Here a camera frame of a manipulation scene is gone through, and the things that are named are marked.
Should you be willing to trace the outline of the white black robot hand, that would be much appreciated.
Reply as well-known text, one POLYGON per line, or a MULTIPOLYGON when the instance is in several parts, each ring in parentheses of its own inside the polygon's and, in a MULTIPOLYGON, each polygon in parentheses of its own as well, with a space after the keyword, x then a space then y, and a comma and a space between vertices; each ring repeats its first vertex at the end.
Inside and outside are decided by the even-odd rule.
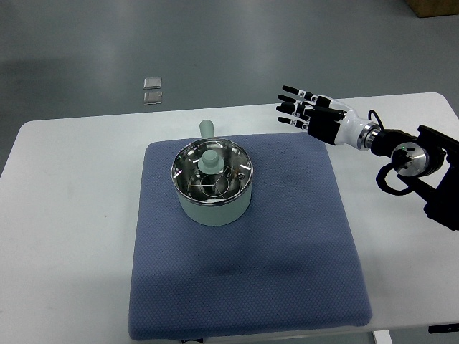
POLYGON ((372 122, 360 118, 348 105, 325 95, 284 85, 285 94, 276 110, 284 116, 278 122, 304 130, 310 136, 330 145, 350 145, 365 151, 364 139, 372 122))

